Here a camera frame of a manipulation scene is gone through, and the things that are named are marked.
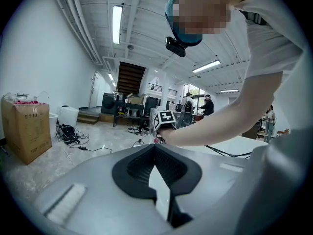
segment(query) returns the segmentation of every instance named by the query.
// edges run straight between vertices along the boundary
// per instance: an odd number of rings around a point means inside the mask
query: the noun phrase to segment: door
[[[94,77],[94,83],[93,83],[92,91],[91,91],[89,108],[97,107],[99,87],[100,87],[100,75],[96,72],[96,75]]]

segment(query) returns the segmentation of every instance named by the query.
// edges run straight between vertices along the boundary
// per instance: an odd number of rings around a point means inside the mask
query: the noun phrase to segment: fluorescent light
[[[115,43],[115,44],[119,44],[122,12],[123,12],[122,6],[114,6],[113,7],[112,36],[113,36],[113,43]]]
[[[209,63],[209,64],[207,64],[207,65],[204,65],[204,66],[202,66],[202,67],[200,67],[200,68],[197,68],[197,69],[193,70],[192,72],[193,72],[193,73],[197,73],[197,72],[200,72],[200,71],[205,70],[205,69],[207,69],[207,68],[213,67],[213,66],[215,66],[215,65],[219,65],[220,63],[221,63],[221,62],[220,62],[219,60],[216,60],[216,61],[214,61],[214,62],[212,62],[212,63]]]
[[[221,92],[224,93],[224,92],[238,92],[239,90],[238,89],[232,89],[232,90],[222,90]]]

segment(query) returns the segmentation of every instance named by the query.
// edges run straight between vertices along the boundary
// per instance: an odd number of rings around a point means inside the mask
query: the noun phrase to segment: man in dark clothing
[[[214,112],[214,103],[212,102],[211,96],[209,94],[205,96],[205,105],[199,108],[204,109],[204,117],[211,115]]]

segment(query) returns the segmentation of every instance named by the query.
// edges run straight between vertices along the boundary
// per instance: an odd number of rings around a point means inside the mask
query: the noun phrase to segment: wooden stairs
[[[78,113],[77,122],[96,124],[98,121],[99,121],[99,114],[82,113],[82,112]]]
[[[128,95],[139,94],[140,82],[146,68],[120,62],[116,91]]]

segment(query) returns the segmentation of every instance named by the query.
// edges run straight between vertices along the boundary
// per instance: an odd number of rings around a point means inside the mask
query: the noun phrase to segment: white trash can
[[[59,124],[65,124],[70,126],[76,126],[78,110],[67,105],[58,107]]]
[[[54,138],[56,136],[58,115],[49,113],[49,125],[50,125],[50,136]]]

